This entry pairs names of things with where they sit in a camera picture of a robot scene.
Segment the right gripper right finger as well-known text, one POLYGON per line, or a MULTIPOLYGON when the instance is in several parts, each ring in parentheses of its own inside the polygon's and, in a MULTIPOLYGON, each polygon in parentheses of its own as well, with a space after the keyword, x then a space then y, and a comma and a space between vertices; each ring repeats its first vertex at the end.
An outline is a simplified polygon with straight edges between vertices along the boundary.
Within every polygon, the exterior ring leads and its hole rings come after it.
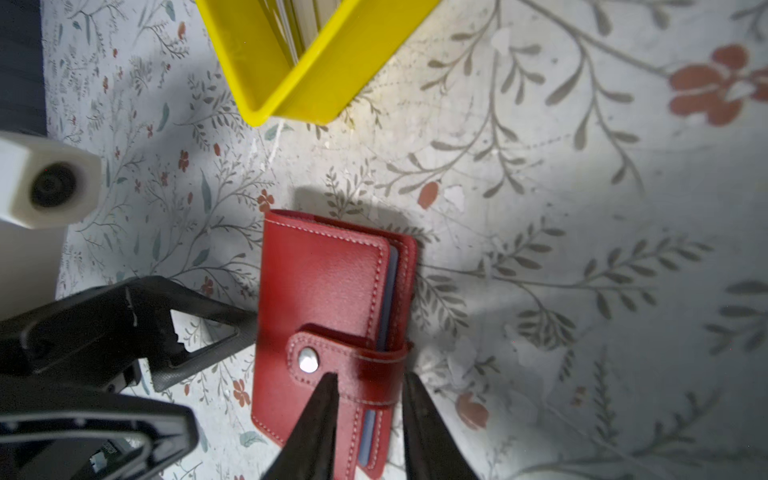
POLYGON ((419 376, 405 374, 402 390, 405 470, 408 479, 473 479, 467 463, 419 376))

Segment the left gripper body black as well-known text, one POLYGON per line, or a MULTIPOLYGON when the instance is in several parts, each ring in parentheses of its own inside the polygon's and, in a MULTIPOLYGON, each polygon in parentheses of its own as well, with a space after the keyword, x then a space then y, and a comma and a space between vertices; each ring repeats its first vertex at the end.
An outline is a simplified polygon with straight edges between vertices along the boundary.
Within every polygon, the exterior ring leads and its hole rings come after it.
POLYGON ((1 378, 120 394, 140 379, 136 318, 124 302, 56 302, 1 324, 1 378))

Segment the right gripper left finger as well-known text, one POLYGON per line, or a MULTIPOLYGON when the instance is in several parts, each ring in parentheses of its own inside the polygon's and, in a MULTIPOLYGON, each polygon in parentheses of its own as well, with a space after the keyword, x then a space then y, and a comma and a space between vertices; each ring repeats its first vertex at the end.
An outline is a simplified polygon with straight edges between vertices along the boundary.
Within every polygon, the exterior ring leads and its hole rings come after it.
POLYGON ((262 479, 332 479, 338 410, 338 375, 326 373, 262 479))

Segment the yellow plastic card tray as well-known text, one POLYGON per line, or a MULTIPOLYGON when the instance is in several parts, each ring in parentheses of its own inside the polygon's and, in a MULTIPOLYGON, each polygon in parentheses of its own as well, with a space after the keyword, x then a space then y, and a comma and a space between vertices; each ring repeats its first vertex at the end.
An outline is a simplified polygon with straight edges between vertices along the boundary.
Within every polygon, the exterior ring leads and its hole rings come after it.
POLYGON ((434 1, 343 1, 310 43, 291 1, 197 6, 243 120, 326 125, 435 9, 434 1))

